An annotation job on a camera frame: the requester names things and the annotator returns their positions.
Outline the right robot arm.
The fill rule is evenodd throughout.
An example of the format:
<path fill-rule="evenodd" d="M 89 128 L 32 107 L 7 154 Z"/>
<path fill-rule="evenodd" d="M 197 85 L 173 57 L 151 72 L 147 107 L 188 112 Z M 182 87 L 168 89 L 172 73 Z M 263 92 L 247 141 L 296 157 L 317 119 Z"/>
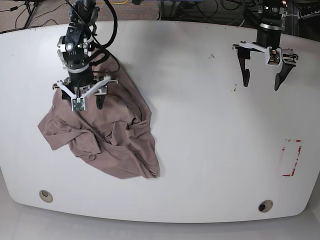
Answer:
<path fill-rule="evenodd" d="M 112 4 L 108 0 L 105 4 L 113 17 L 113 31 L 106 44 L 100 44 L 96 38 L 100 9 L 94 0 L 77 0 L 69 5 L 67 32 L 57 44 L 57 54 L 68 77 L 54 83 L 52 88 L 62 91 L 62 99 L 70 102 L 73 112 L 86 111 L 90 96 L 96 97 L 96 107 L 101 110 L 108 93 L 108 83 L 113 82 L 111 72 L 93 70 L 114 58 L 107 48 L 116 38 L 118 18 Z"/>

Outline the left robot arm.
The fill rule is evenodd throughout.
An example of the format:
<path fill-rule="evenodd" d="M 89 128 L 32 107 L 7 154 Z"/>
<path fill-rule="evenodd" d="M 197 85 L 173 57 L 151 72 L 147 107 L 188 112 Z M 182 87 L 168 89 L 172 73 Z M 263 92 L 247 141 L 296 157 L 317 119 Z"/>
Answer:
<path fill-rule="evenodd" d="M 244 87 L 247 87 L 250 81 L 250 70 L 246 68 L 246 61 L 251 59 L 251 52 L 264 54 L 266 65 L 281 66 L 280 72 L 275 76 L 274 90 L 277 91 L 290 71 L 296 67 L 299 58 L 293 49 L 280 47 L 288 5 L 285 0 L 256 0 L 255 4 L 257 15 L 247 8 L 244 10 L 244 20 L 257 30 L 256 41 L 240 41 L 232 47 L 236 49 Z"/>

